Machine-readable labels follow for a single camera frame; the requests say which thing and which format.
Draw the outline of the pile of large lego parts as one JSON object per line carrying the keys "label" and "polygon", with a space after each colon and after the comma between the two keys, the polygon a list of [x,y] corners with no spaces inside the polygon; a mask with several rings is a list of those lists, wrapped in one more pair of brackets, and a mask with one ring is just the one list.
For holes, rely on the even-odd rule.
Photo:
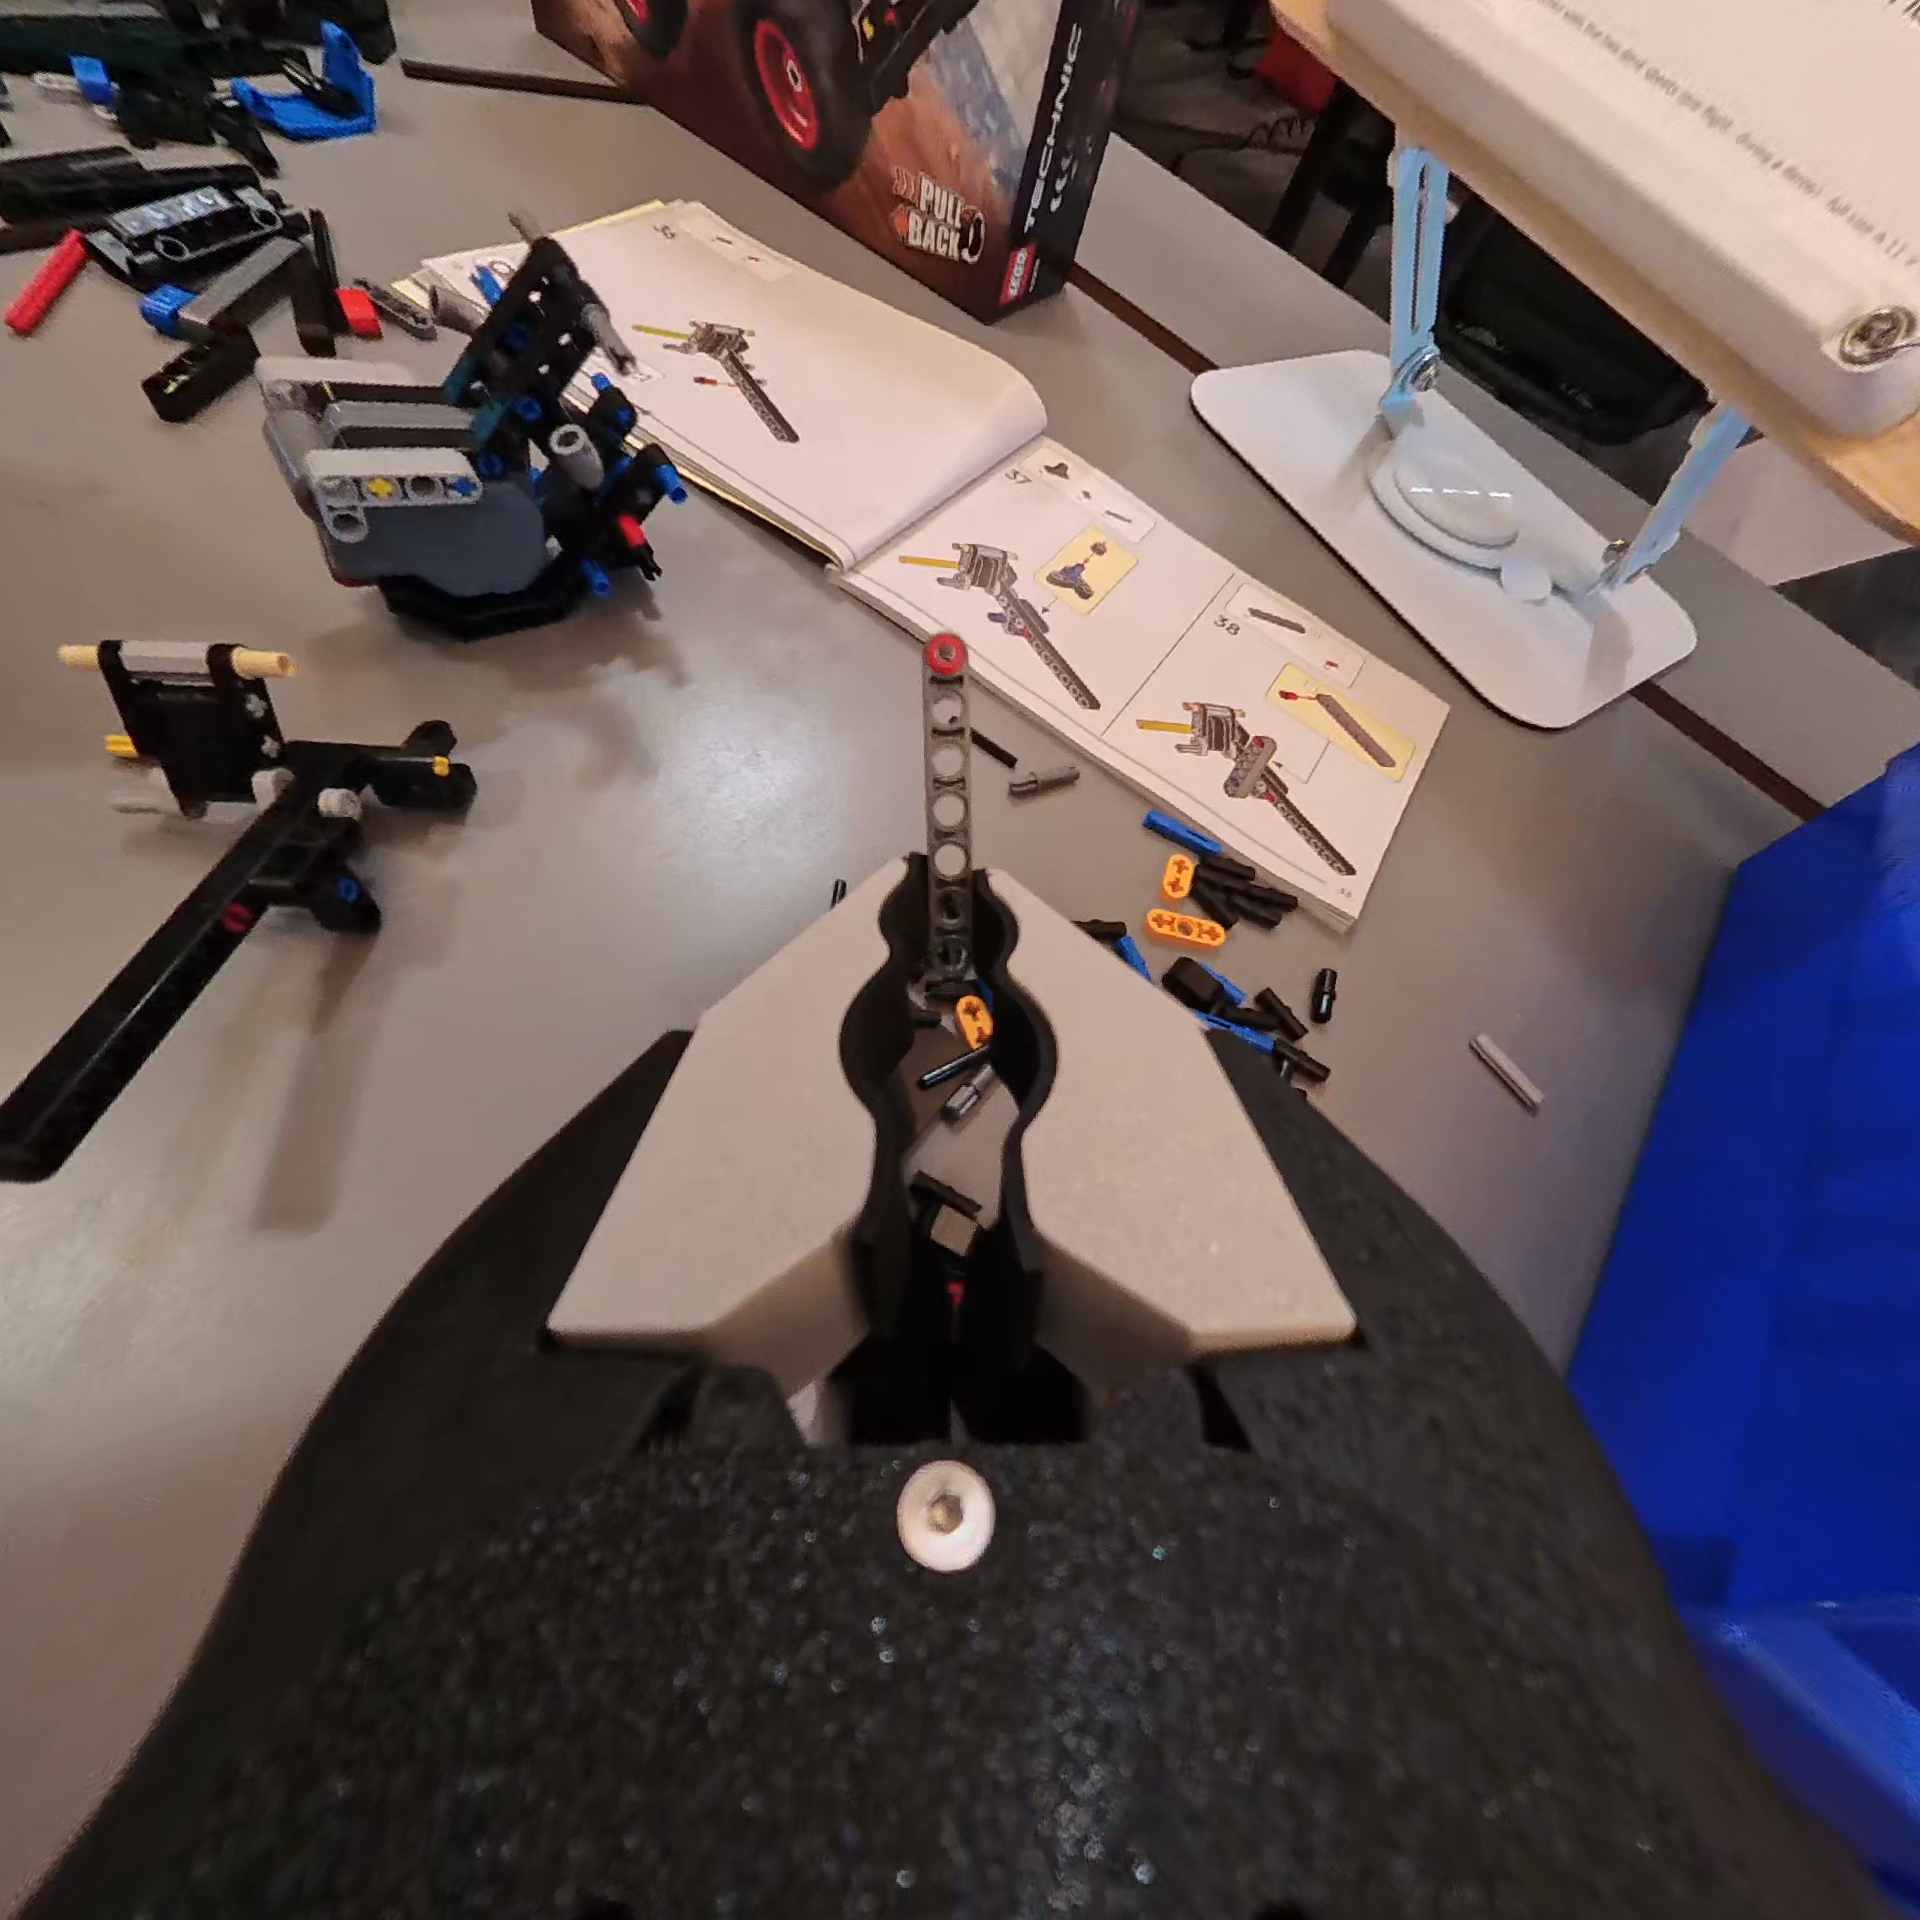
{"label": "pile of large lego parts", "polygon": [[97,150],[0,157],[0,248],[44,252],[0,309],[32,340],[80,268],[141,298],[170,361],[141,378],[156,421],[196,421],[251,367],[251,319],[299,316],[302,354],[439,340],[439,319],[340,268],[331,216],[276,196],[276,139],[377,130],[390,0],[4,0],[0,78],[106,116]]}

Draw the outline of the grey motor lego chassis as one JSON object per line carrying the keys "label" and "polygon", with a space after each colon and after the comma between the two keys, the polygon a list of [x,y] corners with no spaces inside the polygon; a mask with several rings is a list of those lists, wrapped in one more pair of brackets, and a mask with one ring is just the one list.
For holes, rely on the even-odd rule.
{"label": "grey motor lego chassis", "polygon": [[669,442],[635,438],[635,367],[576,252],[526,252],[448,378],[355,354],[261,354],[261,442],[340,586],[452,639],[566,619],[610,578],[657,578],[647,514],[680,506]]}

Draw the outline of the wooden document stand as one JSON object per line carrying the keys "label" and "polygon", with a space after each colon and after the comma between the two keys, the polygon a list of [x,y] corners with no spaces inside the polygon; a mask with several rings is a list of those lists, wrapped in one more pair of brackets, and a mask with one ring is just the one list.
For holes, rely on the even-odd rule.
{"label": "wooden document stand", "polygon": [[[1449,679],[1562,735],[1701,649],[1651,578],[1759,431],[1920,524],[1914,0],[1278,0],[1391,116],[1391,348],[1203,367],[1193,412]],[[1609,541],[1445,393],[1445,196],[1465,185],[1657,340],[1702,431]]]}

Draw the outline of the dark grey lego beam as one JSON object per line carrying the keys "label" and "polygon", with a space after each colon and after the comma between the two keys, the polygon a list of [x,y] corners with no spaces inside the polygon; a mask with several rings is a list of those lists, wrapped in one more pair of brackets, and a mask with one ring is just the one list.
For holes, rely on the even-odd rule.
{"label": "dark grey lego beam", "polygon": [[924,985],[971,985],[971,679],[924,679]]}

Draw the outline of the blue plastic bin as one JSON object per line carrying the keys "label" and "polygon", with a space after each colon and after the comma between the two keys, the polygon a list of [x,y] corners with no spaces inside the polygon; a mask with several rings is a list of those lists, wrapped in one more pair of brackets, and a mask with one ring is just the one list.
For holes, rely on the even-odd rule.
{"label": "blue plastic bin", "polygon": [[1920,1916],[1920,746],[1731,874],[1562,1370],[1759,1770]]}

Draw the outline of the black lego axle subassembly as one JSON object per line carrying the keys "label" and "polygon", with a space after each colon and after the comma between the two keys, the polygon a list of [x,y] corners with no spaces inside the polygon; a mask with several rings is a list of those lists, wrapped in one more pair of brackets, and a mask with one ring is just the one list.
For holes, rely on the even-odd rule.
{"label": "black lego axle subassembly", "polygon": [[170,814],[251,806],[212,874],[131,948],[131,966],[71,1012],[71,1032],[0,1102],[0,1181],[44,1188],[106,1117],[131,1072],[179,1032],[245,932],[276,904],[340,939],[377,932],[377,902],[355,874],[366,797],[390,814],[466,814],[478,777],[452,757],[452,722],[428,716],[406,741],[299,741],[274,681],[285,649],[236,639],[93,639],[57,649],[106,679],[106,746],[141,764]]}

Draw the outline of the lego instruction booklet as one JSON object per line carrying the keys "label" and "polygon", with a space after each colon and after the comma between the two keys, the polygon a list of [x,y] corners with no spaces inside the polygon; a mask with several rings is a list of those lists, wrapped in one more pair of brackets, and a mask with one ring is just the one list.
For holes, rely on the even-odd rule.
{"label": "lego instruction booklet", "polygon": [[635,348],[646,438],[908,633],[1360,921],[1445,698],[1050,438],[1037,391],[694,196],[559,233]]}

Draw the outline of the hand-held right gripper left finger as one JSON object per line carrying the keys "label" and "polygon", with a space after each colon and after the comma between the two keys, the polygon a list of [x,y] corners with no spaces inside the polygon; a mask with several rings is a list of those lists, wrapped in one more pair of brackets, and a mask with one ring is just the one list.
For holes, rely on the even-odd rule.
{"label": "hand-held right gripper left finger", "polygon": [[901,881],[913,881],[908,859],[694,1022],[545,1318],[555,1346],[762,1370],[776,1388],[816,1388],[862,1346],[847,1226],[875,1188],[875,1111],[838,1072],[838,1022],[892,966]]}

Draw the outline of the monster truck lego box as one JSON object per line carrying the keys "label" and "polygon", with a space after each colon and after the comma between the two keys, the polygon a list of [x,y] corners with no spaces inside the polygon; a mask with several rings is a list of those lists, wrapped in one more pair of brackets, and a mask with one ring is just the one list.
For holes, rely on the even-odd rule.
{"label": "monster truck lego box", "polygon": [[1071,278],[1139,0],[533,0],[533,36],[1001,319]]}

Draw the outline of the pile of small lego pieces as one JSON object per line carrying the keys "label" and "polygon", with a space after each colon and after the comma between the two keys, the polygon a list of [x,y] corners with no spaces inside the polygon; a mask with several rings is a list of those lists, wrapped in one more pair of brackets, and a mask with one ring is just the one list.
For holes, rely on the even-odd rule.
{"label": "pile of small lego pieces", "polygon": [[[1208,829],[1185,829],[1181,814],[1143,814],[1143,829],[1181,839],[1181,859],[1164,869],[1164,902],[1143,917],[1143,939],[1170,939],[1170,996],[1208,1022],[1235,1032],[1243,1044],[1262,1044],[1278,1066],[1281,1089],[1323,1089],[1323,1066],[1306,1055],[1306,1022],[1278,996],[1278,985],[1235,985],[1218,966],[1218,939],[1235,921],[1278,932],[1291,917],[1291,890],[1265,890],[1256,869],[1235,869]],[[1091,917],[1077,921],[1092,948],[1108,948],[1139,979],[1150,979],[1139,921]],[[994,1089],[994,996],[962,985],[954,996],[954,1036],[962,1055],[946,1055],[936,1072],[924,1072],[913,1089],[946,1089],[936,1117],[954,1131],[962,1111],[992,1102]],[[984,1200],[928,1173],[908,1181],[908,1210],[913,1238],[928,1238],[946,1257],[971,1254],[984,1238]]]}

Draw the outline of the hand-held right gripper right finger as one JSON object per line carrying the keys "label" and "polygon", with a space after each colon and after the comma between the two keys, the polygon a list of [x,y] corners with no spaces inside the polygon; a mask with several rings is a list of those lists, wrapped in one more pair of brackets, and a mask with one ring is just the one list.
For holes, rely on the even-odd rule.
{"label": "hand-held right gripper right finger", "polygon": [[1010,1327],[1077,1388],[1352,1346],[1360,1307],[1208,1032],[1033,881],[984,874],[984,917],[1010,1096]]}

